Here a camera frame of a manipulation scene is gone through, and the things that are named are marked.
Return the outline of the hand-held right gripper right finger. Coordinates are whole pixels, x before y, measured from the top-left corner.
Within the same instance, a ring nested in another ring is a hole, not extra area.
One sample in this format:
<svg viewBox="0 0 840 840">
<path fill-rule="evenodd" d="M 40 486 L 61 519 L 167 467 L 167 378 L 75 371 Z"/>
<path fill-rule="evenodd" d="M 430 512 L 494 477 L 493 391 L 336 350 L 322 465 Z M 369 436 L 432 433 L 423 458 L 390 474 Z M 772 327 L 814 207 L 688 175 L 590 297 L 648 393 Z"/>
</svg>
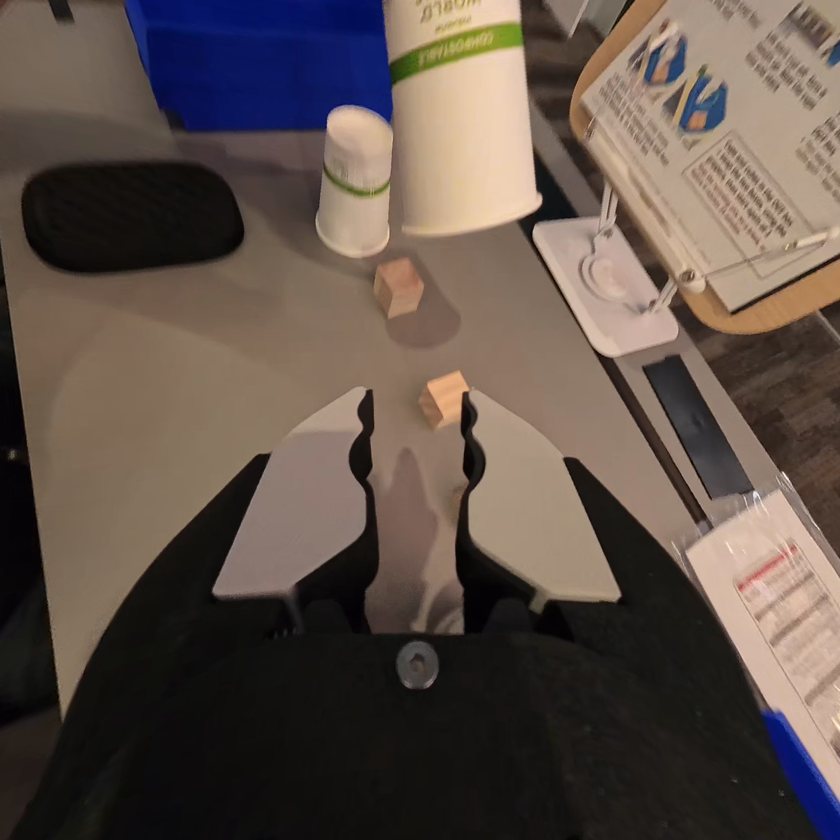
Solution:
<svg viewBox="0 0 840 840">
<path fill-rule="evenodd" d="M 467 485 L 455 561 L 465 631 L 503 600 L 540 618 L 562 602 L 618 603 L 622 593 L 561 452 L 483 392 L 463 394 Z"/>
</svg>

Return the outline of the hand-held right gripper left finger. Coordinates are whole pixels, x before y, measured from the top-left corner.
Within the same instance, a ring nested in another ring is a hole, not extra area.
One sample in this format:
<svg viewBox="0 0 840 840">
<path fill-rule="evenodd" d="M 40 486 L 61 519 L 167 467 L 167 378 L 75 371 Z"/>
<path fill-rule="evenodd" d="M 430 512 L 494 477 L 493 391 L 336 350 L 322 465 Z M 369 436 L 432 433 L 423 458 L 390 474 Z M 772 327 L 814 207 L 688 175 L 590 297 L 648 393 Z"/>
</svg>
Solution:
<svg viewBox="0 0 840 840">
<path fill-rule="evenodd" d="M 221 601 L 331 600 L 367 631 L 379 570 L 370 483 L 374 394 L 356 386 L 296 426 L 270 453 L 213 586 Z"/>
</svg>

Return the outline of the white paper cup green band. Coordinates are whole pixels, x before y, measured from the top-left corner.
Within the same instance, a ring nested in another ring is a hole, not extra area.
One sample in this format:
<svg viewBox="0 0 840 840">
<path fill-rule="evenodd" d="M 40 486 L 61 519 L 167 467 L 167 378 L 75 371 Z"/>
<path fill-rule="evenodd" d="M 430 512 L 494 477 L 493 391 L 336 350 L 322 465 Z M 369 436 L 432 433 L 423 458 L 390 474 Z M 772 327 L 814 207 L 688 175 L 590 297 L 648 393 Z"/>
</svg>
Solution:
<svg viewBox="0 0 840 840">
<path fill-rule="evenodd" d="M 440 238 L 533 214 L 518 1 L 383 2 L 402 230 Z"/>
<path fill-rule="evenodd" d="M 344 105 L 328 116 L 315 218 L 333 252 L 362 259 L 388 245 L 393 131 L 379 114 Z"/>
</svg>

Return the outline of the black table slot cover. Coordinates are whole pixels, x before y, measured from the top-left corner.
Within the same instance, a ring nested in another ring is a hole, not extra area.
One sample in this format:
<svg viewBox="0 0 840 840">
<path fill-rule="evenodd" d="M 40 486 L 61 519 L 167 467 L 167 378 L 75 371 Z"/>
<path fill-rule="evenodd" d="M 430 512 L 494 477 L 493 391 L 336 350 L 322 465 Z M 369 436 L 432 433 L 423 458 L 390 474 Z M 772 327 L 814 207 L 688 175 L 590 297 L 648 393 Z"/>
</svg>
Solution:
<svg viewBox="0 0 840 840">
<path fill-rule="evenodd" d="M 752 492 L 752 482 L 681 357 L 667 356 L 643 370 L 709 498 Z"/>
</svg>

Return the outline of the small wooden cube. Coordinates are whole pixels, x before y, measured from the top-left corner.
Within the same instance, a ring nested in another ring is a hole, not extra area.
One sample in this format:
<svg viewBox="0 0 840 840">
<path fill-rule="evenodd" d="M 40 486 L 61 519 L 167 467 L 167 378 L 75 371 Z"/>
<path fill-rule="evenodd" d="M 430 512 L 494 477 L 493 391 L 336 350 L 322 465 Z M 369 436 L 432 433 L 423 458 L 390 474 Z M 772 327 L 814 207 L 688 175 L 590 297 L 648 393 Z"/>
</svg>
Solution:
<svg viewBox="0 0 840 840">
<path fill-rule="evenodd" d="M 374 273 L 374 298 L 388 320 L 417 311 L 424 295 L 424 281 L 407 257 L 379 264 Z"/>
<path fill-rule="evenodd" d="M 463 394 L 468 391 L 469 385 L 461 371 L 428 381 L 418 398 L 418 405 L 429 427 L 438 431 L 459 424 Z"/>
</svg>

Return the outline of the printed sheet in plastic sleeve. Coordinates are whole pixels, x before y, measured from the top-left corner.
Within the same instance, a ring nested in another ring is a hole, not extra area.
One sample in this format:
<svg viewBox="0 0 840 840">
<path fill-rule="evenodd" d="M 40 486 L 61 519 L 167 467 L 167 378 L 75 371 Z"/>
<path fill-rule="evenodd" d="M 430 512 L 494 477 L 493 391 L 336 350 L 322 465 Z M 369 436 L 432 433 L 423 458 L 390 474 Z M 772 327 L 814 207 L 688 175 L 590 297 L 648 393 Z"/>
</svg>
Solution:
<svg viewBox="0 0 840 840">
<path fill-rule="evenodd" d="M 838 555 L 792 487 L 726 498 L 677 538 L 764 705 L 784 715 L 815 763 L 838 771 Z"/>
</svg>

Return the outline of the wooden document stand white base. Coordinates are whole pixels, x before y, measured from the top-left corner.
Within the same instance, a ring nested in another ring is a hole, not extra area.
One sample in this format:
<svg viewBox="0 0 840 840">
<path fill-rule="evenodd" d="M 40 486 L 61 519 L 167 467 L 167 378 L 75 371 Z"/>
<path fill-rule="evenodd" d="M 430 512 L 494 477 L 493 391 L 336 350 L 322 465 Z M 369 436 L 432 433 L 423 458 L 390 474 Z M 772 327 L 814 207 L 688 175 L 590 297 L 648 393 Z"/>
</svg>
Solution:
<svg viewBox="0 0 840 840">
<path fill-rule="evenodd" d="M 725 309 L 692 271 L 669 272 L 656 243 L 637 225 L 624 193 L 604 174 L 586 143 L 589 118 L 581 97 L 607 62 L 664 2 L 634 2 L 585 66 L 570 104 L 570 126 L 602 173 L 598 214 L 536 224 L 532 240 L 592 348 L 606 357 L 676 340 L 671 310 L 680 295 L 699 320 L 720 332 L 764 333 L 838 302 L 838 266 L 820 269 L 736 311 Z"/>
</svg>

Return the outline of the black padded wrist rest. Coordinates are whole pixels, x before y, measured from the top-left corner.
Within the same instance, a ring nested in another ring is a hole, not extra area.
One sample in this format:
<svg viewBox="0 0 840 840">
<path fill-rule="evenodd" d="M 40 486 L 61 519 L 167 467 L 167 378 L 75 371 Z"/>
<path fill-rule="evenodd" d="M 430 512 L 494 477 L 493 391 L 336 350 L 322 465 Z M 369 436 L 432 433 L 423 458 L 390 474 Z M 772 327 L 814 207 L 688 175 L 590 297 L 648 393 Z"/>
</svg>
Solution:
<svg viewBox="0 0 840 840">
<path fill-rule="evenodd" d="M 107 275 L 227 257 L 245 240 L 235 194 L 189 161 L 109 161 L 51 167 L 25 184 L 24 234 L 44 263 Z"/>
</svg>

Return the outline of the blue plastic bin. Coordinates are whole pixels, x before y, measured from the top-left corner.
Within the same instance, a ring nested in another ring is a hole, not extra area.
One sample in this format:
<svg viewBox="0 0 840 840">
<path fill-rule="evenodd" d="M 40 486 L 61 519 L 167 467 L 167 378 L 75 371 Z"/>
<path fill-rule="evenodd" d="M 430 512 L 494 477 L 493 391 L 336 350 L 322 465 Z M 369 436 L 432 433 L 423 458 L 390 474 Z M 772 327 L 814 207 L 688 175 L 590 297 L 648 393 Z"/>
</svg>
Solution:
<svg viewBox="0 0 840 840">
<path fill-rule="evenodd" d="M 786 716 L 762 710 L 782 771 L 822 839 L 839 839 L 839 801 Z"/>
<path fill-rule="evenodd" d="M 392 120 L 382 3 L 126 1 L 154 98 L 191 132 L 323 130 L 353 105 Z"/>
</svg>

